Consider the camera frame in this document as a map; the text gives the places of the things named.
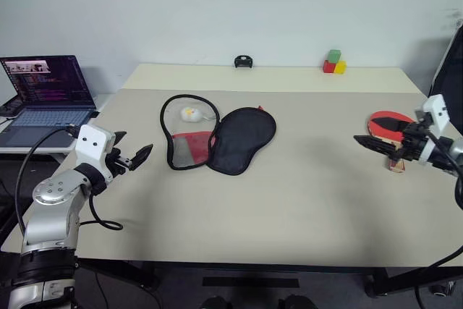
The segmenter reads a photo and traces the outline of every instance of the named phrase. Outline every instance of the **laptop keyboard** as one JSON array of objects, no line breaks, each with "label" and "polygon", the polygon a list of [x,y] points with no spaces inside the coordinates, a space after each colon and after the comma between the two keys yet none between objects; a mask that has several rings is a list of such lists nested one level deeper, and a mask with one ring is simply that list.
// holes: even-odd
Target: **laptop keyboard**
[{"label": "laptop keyboard", "polygon": [[87,118],[88,110],[26,110],[11,124],[12,126],[62,127],[69,124],[80,126]]}]

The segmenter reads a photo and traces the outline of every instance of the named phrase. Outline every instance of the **white toy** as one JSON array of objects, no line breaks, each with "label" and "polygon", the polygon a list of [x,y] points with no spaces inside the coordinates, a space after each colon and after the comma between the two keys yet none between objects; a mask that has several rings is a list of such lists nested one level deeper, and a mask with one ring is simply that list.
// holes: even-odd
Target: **white toy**
[{"label": "white toy", "polygon": [[185,122],[199,122],[205,118],[201,110],[191,108],[189,106],[183,108],[180,114],[182,115],[182,120]]}]

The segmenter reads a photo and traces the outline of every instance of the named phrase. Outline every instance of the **black oval pouch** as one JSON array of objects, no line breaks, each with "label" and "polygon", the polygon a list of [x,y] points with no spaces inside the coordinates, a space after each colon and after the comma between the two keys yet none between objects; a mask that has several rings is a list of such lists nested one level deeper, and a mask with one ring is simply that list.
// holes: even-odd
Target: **black oval pouch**
[{"label": "black oval pouch", "polygon": [[241,108],[226,115],[210,141],[209,168],[227,175],[239,175],[255,153],[272,140],[275,119],[257,108]]}]

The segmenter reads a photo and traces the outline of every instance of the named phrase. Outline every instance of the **wire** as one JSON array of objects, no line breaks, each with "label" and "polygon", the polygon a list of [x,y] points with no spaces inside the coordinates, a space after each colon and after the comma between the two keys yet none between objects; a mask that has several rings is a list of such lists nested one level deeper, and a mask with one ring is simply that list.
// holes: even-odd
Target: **wire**
[{"label": "wire", "polygon": [[95,273],[96,284],[98,285],[98,288],[100,289],[101,295],[103,296],[103,299],[104,299],[104,302],[105,302],[105,305],[106,305],[106,309],[109,309],[108,298],[106,298],[106,295],[104,294],[103,287],[101,286],[100,279],[98,278],[98,273],[97,272],[94,272],[94,273]]},{"label": "wire", "polygon": [[95,206],[93,205],[93,197],[95,196],[93,193],[91,193],[90,197],[88,198],[88,205],[90,206],[90,211],[92,212],[93,218],[95,220],[82,222],[80,226],[84,226],[86,224],[100,224],[101,226],[107,229],[112,229],[113,231],[120,231],[123,229],[124,226],[122,226],[119,222],[100,219],[100,216],[98,216],[96,213]]},{"label": "wire", "polygon": [[[463,169],[458,165],[458,163],[450,156],[449,152],[445,148],[445,146],[441,143],[441,141],[430,131],[425,131],[426,135],[433,141],[436,145],[437,149],[447,158],[450,162],[451,166],[455,169],[456,173],[458,174],[458,180],[455,184],[455,201],[456,204],[463,210],[463,199],[462,199],[462,182],[463,182]],[[454,258],[460,256],[463,253],[463,246],[461,246],[457,251],[451,253],[450,255],[440,259],[439,261],[431,264],[430,266],[422,269],[422,271],[417,275],[417,277],[422,276],[424,273],[429,271],[430,269],[437,268],[442,266],[443,264],[453,260]],[[415,286],[415,297],[417,299],[418,305],[420,309],[425,309],[425,306],[421,300],[420,295],[420,287],[417,285]]]},{"label": "wire", "polygon": [[2,125],[3,123],[6,123],[6,122],[8,122],[8,121],[11,121],[12,119],[5,119],[5,120],[3,120],[2,122],[0,122],[0,125]]},{"label": "wire", "polygon": [[41,145],[41,143],[43,143],[53,134],[60,132],[62,130],[65,130],[65,129],[58,128],[58,129],[52,130],[49,133],[45,134],[37,143],[35,143],[35,145],[32,148],[30,148],[29,152],[24,158],[24,161],[22,161],[20,172],[17,175],[17,179],[16,179],[16,187],[14,188],[14,209],[16,211],[17,223],[20,225],[20,230],[23,236],[24,236],[26,227],[24,225],[24,221],[22,220],[22,212],[20,209],[20,190],[21,190],[22,175],[24,174],[24,170],[27,166],[27,163],[29,162],[30,157],[34,154],[35,150],[37,150],[37,148]]},{"label": "wire", "polygon": [[156,304],[158,305],[158,308],[162,309],[163,306],[162,306],[161,300],[156,295],[154,295],[151,291],[148,291],[144,287],[139,287],[139,288],[145,291],[146,293],[148,293],[152,298],[154,298],[154,300],[156,301]]},{"label": "wire", "polygon": [[10,191],[8,191],[7,186],[5,186],[5,183],[3,182],[2,179],[0,179],[0,185],[3,187],[3,189],[7,193],[7,195],[9,195],[12,200],[14,200],[13,195],[10,193]]}]

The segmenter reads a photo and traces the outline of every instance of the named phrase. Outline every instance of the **table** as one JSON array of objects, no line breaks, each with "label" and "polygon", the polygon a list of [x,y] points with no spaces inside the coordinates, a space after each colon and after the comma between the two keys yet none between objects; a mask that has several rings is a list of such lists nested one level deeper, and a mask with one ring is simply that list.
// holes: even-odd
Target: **table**
[{"label": "table", "polygon": [[[95,106],[96,110],[101,112],[103,108],[106,106],[106,104],[109,102],[111,99],[112,94],[99,94],[94,98],[95,101]],[[89,124],[92,124],[94,119],[89,120]],[[0,125],[0,132],[2,132],[5,128],[8,127],[8,125],[12,121],[5,122]],[[52,156],[55,160],[57,160],[59,163],[61,163],[65,158],[66,155],[74,150],[75,147],[75,141],[74,140],[68,147],[66,148],[38,148],[35,153],[37,154],[47,154]],[[30,148],[2,148],[0,147],[0,153],[28,153]]]},{"label": "table", "polygon": [[[207,98],[221,116],[261,105],[276,120],[276,136],[238,177],[205,166],[173,171],[159,111],[183,92]],[[407,162],[403,174],[389,172],[382,155],[352,138],[367,134],[374,111],[413,117],[424,100],[397,68],[325,75],[316,68],[141,64],[95,124],[128,131],[118,146],[124,156],[148,143],[155,148],[136,172],[117,177],[95,200],[99,215],[123,223],[124,230],[83,227],[76,254],[191,263],[431,264],[461,243],[455,178],[416,162]],[[459,133],[450,125],[445,136]],[[71,153],[59,171],[74,163]],[[80,215],[90,219],[87,206]],[[2,250],[18,252],[20,244],[16,228]]]}]

